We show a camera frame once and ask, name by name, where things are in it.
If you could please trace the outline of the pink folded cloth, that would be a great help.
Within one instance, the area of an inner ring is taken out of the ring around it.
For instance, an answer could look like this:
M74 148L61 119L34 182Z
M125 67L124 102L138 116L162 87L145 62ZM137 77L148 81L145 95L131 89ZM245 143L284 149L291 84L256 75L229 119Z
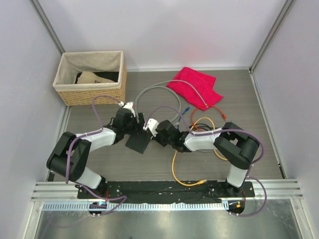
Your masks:
M195 107L215 105L224 97L214 91L216 77L210 76L189 67L183 67L167 84L167 87L182 96Z

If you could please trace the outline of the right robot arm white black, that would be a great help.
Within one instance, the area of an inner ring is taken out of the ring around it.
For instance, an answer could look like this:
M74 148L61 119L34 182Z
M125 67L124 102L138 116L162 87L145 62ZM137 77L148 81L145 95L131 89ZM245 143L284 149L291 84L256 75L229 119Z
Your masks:
M150 119L144 129L149 130L162 146L170 145L181 153L199 150L219 151L231 164L225 191L232 197L243 191L243 183L255 155L259 148L263 148L257 137L231 122L211 131L193 132L179 131L168 120L159 123Z

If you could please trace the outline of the wicker basket with liner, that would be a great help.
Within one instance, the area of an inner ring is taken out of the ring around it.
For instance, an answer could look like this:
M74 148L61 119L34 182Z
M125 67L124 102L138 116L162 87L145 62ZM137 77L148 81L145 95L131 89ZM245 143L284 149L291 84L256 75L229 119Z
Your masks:
M127 68L123 51L66 52L62 54L53 87L67 106L125 101Z

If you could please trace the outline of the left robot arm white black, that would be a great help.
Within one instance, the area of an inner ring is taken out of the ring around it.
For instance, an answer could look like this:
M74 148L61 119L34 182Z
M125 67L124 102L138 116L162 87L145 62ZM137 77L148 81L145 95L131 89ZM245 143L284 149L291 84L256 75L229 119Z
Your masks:
M145 123L142 113L135 115L132 109L119 108L116 115L101 129L73 134L64 132L50 154L46 167L71 181L89 188L96 199L106 193L106 179L89 169L86 164L90 152L121 141L125 135L134 135Z

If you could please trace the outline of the beige cloth in basket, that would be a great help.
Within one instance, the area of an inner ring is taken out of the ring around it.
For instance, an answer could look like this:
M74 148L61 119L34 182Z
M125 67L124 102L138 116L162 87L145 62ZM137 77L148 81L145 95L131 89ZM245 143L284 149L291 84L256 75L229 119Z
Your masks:
M118 81L118 72L88 72L78 73L76 84L98 84L98 83L116 83Z

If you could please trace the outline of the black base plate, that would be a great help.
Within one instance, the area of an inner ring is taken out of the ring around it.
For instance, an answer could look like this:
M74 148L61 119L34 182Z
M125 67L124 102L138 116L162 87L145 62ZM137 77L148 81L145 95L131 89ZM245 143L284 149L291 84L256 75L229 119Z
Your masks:
M217 180L196 186L183 186L176 181L109 181L92 192L107 199L126 196L127 204L217 203L222 198L255 197L252 182L245 181L237 192Z

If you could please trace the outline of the black network switch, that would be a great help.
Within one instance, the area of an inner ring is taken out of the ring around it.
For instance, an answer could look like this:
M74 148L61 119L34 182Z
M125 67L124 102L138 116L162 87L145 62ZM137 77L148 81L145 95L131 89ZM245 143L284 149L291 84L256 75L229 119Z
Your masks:
M125 146L135 152L143 154L151 140L151 137L152 135L148 132L132 134Z

